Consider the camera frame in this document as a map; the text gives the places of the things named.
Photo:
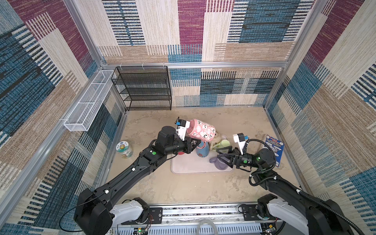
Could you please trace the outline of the pink patterned mug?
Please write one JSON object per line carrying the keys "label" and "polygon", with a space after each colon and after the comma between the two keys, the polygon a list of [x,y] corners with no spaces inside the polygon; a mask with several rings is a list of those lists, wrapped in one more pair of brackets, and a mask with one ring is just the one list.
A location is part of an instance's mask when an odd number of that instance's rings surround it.
{"label": "pink patterned mug", "polygon": [[216,129],[213,125],[206,122],[191,119],[190,127],[187,129],[187,135],[191,138],[211,142],[216,134]]}

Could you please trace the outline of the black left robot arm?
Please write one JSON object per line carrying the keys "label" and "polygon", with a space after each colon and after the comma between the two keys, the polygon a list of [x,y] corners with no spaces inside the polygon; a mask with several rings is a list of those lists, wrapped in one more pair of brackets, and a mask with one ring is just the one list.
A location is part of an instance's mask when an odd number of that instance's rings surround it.
{"label": "black left robot arm", "polygon": [[117,202],[141,179],[153,173],[168,155],[191,153],[201,140],[186,137],[181,140],[174,127],[165,126],[126,170],[103,186],[85,189],[78,197],[74,221],[86,235],[104,235],[114,225],[127,221],[143,222],[148,217],[148,205],[140,198],[117,205]]}

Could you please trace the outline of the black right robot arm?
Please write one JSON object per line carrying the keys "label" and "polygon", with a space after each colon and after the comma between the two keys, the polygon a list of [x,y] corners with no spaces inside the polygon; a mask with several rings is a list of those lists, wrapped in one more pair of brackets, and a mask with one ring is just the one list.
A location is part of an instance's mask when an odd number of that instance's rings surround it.
{"label": "black right robot arm", "polygon": [[231,168],[249,172],[249,183],[270,193],[258,199],[258,216],[276,217],[305,235],[352,235],[362,231],[345,217],[337,203],[314,197],[284,179],[274,171],[275,154],[262,148],[256,154],[238,148],[217,150],[217,158]]}

